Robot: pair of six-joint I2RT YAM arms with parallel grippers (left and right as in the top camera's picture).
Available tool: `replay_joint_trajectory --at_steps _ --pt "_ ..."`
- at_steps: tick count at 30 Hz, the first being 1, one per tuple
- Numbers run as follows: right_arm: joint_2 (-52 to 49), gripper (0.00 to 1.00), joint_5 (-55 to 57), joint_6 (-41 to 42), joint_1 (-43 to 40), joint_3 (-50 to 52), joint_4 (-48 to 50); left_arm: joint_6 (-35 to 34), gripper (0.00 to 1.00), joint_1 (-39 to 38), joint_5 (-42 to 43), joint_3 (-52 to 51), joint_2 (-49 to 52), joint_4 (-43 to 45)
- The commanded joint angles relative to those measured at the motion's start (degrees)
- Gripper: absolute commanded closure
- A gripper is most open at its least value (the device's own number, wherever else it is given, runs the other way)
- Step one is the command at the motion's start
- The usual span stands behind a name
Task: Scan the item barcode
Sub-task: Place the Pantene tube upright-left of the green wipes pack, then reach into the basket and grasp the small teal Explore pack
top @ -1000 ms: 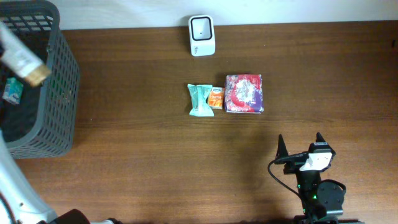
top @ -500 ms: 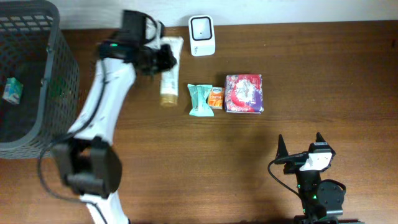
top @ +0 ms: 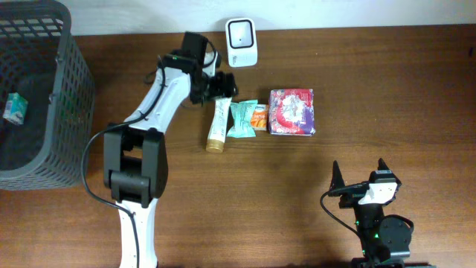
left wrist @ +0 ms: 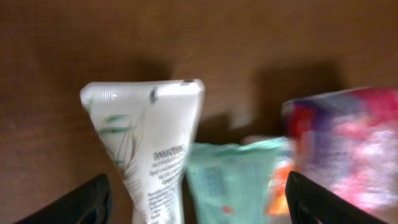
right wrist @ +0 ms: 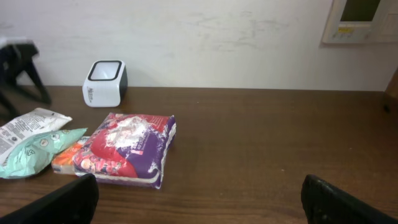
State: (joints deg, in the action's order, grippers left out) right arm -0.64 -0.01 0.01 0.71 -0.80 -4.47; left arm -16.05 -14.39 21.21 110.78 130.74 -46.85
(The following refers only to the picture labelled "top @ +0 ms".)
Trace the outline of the teal snack packet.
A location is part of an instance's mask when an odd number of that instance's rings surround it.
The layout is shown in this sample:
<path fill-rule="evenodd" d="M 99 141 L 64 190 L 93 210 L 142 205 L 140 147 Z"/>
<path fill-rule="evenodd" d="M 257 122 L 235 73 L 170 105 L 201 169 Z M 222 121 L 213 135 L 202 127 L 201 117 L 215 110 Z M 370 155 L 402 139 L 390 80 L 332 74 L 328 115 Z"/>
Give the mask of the teal snack packet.
<path fill-rule="evenodd" d="M 258 104 L 258 100 L 245 100 L 239 103 L 231 103 L 231 114 L 234 120 L 233 126 L 229 129 L 227 137 L 231 138 L 253 138 L 256 136 L 251 126 L 251 118 Z"/>

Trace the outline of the small orange tissue pack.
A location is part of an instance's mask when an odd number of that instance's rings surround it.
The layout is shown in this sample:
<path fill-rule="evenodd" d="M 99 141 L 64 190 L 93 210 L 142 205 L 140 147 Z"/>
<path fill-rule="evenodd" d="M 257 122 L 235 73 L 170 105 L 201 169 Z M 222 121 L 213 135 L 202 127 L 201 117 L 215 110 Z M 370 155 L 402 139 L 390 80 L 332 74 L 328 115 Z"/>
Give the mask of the small orange tissue pack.
<path fill-rule="evenodd" d="M 250 123 L 254 130 L 266 131 L 268 124 L 268 105 L 257 104 Z"/>

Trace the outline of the white cream tube gold cap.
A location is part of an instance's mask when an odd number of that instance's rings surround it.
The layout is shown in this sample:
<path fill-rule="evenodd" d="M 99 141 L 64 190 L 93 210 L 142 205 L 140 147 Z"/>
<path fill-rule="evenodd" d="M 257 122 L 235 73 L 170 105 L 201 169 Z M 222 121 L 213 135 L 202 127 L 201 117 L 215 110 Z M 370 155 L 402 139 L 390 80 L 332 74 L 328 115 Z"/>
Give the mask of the white cream tube gold cap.
<path fill-rule="evenodd" d="M 232 98 L 215 100 L 213 120 L 206 144 L 206 151 L 210 153 L 222 153 L 224 150 L 231 100 Z"/>

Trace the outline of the red purple pad package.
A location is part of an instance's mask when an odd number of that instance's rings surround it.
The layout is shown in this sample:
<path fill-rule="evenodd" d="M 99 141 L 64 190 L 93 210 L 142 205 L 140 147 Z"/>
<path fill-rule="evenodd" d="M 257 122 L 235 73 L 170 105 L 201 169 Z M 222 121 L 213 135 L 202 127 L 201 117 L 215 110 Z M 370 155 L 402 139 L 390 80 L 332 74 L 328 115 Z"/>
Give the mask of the red purple pad package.
<path fill-rule="evenodd" d="M 315 134 L 312 89 L 273 89 L 269 95 L 268 129 L 272 135 Z"/>

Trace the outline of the small teal tissue pack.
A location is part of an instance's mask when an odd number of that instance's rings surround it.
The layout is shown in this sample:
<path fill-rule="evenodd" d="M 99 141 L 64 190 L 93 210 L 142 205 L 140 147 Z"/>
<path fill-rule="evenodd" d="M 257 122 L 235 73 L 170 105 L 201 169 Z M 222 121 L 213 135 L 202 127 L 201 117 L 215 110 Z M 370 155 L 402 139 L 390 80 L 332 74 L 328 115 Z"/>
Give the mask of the small teal tissue pack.
<path fill-rule="evenodd" d="M 7 102 L 3 113 L 3 119 L 15 125 L 23 125 L 28 101 L 19 93 L 10 93 L 7 96 Z"/>

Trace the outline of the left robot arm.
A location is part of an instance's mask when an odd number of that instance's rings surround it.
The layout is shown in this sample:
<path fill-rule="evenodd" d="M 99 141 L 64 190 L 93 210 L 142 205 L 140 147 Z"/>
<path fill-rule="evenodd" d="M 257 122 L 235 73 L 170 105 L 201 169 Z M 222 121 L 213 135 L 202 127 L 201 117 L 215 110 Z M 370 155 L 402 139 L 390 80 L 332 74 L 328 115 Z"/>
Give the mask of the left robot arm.
<path fill-rule="evenodd" d="M 121 267 L 156 267 L 155 208 L 168 178 L 165 133 L 185 99 L 213 101 L 214 121 L 226 125 L 234 76 L 219 71 L 221 57 L 199 33 L 158 61 L 151 89 L 122 124 L 110 124 L 103 143 L 103 183 L 120 215 Z"/>

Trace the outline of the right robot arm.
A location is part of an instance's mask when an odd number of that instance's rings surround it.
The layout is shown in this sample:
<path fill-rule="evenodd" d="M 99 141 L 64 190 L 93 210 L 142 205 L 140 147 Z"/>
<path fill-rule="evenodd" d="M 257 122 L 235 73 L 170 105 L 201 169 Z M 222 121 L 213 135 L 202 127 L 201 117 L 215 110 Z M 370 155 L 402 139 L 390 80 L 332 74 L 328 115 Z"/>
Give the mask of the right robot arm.
<path fill-rule="evenodd" d="M 396 214 L 386 215 L 384 207 L 392 203 L 402 183 L 383 159 L 369 179 L 346 185 L 337 161 L 333 162 L 329 190 L 322 197 L 338 197 L 339 208 L 354 210 L 355 226 L 331 218 L 352 231 L 359 239 L 363 256 L 353 258 L 351 267 L 410 267 L 405 259 L 411 255 L 414 223 Z"/>

